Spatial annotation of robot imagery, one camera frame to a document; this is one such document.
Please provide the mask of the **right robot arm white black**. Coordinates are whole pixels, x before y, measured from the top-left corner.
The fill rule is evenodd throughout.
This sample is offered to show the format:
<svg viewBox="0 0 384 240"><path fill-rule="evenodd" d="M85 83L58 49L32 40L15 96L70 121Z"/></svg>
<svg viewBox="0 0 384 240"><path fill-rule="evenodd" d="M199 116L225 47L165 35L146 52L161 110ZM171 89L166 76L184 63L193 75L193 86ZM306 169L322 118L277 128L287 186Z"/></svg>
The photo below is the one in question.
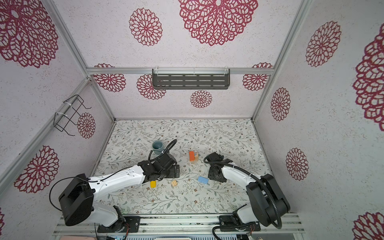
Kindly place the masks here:
<svg viewBox="0 0 384 240"><path fill-rule="evenodd" d="M276 229L283 227L282 216L290 210L290 204L276 179L270 175L252 174L218 153L209 154L204 163L210 166L208 178L225 183L231 181L245 190L249 203L233 212L236 228L259 223Z"/></svg>

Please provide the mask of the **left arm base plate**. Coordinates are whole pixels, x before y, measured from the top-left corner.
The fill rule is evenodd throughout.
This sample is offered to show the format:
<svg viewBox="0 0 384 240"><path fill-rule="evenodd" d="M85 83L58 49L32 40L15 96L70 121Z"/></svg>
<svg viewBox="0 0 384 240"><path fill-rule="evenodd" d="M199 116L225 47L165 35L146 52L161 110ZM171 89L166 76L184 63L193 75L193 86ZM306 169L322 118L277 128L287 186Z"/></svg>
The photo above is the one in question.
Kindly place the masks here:
<svg viewBox="0 0 384 240"><path fill-rule="evenodd" d="M99 225L97 233L137 233L140 227L141 217L125 217L124 221L118 220L110 227Z"/></svg>

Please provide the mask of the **teal ceramic cup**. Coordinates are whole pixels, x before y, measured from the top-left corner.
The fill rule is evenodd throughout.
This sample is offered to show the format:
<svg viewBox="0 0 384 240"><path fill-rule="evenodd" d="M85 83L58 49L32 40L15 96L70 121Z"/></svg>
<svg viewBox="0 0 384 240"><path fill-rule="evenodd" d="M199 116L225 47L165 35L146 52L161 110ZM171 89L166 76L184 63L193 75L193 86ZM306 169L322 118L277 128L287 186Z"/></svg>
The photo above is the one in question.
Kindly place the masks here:
<svg viewBox="0 0 384 240"><path fill-rule="evenodd" d="M165 149L165 145L162 141L155 141L152 143L152 149L153 153L157 156L163 153L163 150Z"/></svg>

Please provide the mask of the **grey metal wall shelf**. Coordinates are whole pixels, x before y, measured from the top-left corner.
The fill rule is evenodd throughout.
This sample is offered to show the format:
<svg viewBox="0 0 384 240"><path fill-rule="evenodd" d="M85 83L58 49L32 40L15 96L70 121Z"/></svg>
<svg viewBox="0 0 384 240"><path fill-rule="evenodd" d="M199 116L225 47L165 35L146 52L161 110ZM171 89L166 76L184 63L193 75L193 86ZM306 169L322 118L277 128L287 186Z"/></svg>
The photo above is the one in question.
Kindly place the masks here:
<svg viewBox="0 0 384 240"><path fill-rule="evenodd" d="M227 90L231 71L152 69L152 85L156 90Z"/></svg>

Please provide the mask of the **aluminium rail front frame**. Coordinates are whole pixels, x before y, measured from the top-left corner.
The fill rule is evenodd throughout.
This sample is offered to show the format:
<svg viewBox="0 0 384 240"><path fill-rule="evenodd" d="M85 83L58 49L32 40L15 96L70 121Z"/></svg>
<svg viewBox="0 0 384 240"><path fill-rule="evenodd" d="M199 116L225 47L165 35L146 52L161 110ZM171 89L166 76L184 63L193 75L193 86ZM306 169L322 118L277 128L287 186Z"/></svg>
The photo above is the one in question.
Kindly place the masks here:
<svg viewBox="0 0 384 240"><path fill-rule="evenodd" d="M129 232L129 236L134 235L210 235L212 228L222 224L219 220L221 214L145 214L140 215L138 224L130 224L130 229L137 228L137 232ZM270 225L265 227L260 225L262 234L304 234L306 231L298 214L286 214L282 217L282 228L277 229ZM64 219L60 219L55 227L52 236L106 236L107 233L95 233L98 225L78 224L68 227Z"/></svg>

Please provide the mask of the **red wood block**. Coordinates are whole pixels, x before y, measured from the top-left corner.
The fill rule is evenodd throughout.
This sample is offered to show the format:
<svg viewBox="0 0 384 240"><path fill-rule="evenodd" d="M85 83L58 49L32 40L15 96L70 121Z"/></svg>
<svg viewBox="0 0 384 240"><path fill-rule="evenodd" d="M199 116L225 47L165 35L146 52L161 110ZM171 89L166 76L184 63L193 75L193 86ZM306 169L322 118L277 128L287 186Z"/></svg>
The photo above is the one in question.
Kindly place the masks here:
<svg viewBox="0 0 384 240"><path fill-rule="evenodd" d="M196 160L195 152L189 151L189 160L190 162L194 162Z"/></svg>

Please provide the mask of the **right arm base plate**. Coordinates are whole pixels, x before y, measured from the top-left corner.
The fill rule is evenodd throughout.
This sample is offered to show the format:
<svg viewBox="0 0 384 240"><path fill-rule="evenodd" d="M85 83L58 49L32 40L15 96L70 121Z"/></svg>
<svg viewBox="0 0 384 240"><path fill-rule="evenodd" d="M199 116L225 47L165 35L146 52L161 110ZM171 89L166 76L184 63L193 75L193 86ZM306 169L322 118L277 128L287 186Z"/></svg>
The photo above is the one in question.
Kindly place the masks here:
<svg viewBox="0 0 384 240"><path fill-rule="evenodd" d="M219 224L221 232L258 232L261 230L259 223L246 225L233 215L220 215Z"/></svg>

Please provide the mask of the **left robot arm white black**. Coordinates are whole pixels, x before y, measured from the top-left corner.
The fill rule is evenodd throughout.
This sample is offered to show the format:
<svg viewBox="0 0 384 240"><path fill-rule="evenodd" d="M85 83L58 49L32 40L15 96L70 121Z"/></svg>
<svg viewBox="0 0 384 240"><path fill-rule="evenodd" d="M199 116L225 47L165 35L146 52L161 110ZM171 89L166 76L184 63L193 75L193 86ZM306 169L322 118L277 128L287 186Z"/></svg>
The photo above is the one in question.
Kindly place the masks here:
<svg viewBox="0 0 384 240"><path fill-rule="evenodd" d="M177 140L172 140L155 158L148 157L146 161L109 175L88 178L85 174L79 174L70 177L70 183L58 198L58 209L62 212L65 225L94 224L103 233L117 233L127 229L129 224L119 207L103 205L100 198L147 182L178 178L180 166L170 154L176 143Z"/></svg>

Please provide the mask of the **blue wood block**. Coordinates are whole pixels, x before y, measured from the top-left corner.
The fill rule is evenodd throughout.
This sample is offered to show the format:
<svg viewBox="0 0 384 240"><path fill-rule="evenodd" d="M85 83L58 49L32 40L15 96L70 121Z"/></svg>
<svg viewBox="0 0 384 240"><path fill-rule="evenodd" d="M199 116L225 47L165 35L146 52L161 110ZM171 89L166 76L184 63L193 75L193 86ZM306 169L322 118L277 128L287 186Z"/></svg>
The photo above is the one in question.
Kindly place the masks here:
<svg viewBox="0 0 384 240"><path fill-rule="evenodd" d="M204 184L204 185L208 185L209 184L209 179L199 176L198 177L198 182L201 183L201 184Z"/></svg>

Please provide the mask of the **yellow wood block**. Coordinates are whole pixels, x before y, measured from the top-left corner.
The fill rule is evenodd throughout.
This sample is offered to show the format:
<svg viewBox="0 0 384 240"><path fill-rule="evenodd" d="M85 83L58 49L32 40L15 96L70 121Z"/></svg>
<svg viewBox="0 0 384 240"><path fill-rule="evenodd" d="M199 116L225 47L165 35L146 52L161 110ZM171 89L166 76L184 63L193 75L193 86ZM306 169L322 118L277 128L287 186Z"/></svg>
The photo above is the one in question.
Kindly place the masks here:
<svg viewBox="0 0 384 240"><path fill-rule="evenodd" d="M156 186L157 186L157 182L156 181L151 181L150 182L150 187L151 188L156 188Z"/></svg>

